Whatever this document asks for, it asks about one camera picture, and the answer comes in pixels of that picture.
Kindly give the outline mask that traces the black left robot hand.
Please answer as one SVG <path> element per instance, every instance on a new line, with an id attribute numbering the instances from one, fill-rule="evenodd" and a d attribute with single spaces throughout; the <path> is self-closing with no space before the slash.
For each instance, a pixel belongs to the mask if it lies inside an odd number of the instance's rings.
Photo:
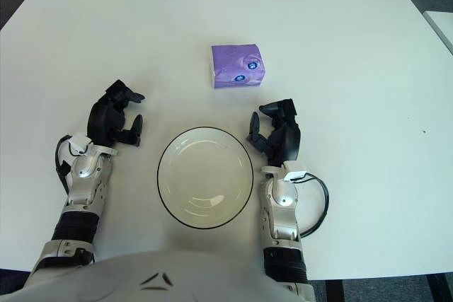
<path id="1" fill-rule="evenodd" d="M 145 97 L 135 93 L 121 80 L 105 90 L 93 105 L 88 118 L 87 137 L 100 146 L 112 148 L 116 143 L 139 146 L 143 127 L 142 115 L 137 115 L 130 129 L 125 126 L 125 108 L 129 102 L 141 103 Z"/>

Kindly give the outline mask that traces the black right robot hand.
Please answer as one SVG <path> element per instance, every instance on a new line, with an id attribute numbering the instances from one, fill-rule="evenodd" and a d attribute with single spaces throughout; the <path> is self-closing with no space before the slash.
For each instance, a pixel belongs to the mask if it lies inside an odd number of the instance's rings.
<path id="1" fill-rule="evenodd" d="M 284 99 L 260 105 L 259 111 L 271 119 L 273 127 L 269 137 L 260 133 L 260 118 L 257 112 L 251 115 L 247 141 L 260 153 L 265 154 L 269 166 L 280 167 L 285 161 L 297 160 L 301 132 L 295 117 L 297 111 L 293 100 Z"/>

